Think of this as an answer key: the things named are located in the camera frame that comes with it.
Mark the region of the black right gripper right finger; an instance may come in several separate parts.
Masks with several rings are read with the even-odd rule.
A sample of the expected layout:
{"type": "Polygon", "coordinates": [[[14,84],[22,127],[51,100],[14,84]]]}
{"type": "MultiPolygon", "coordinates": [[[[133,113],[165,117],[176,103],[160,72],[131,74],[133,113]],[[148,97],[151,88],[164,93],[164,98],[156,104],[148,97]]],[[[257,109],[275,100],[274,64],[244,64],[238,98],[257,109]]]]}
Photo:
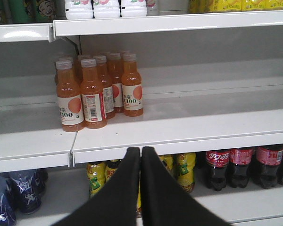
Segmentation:
{"type": "Polygon", "coordinates": [[[141,154],[141,201],[145,226],[230,225],[186,193],[150,146],[141,154]]]}

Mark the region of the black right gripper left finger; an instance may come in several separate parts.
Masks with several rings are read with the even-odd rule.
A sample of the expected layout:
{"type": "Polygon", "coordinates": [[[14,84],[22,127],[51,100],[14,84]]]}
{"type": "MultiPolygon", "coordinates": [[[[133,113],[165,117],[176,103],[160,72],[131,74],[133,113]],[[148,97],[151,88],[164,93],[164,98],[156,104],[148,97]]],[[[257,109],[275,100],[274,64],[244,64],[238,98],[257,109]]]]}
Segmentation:
{"type": "Polygon", "coordinates": [[[140,148],[129,147],[110,180],[90,200],[55,226],[135,226],[140,148]]]}

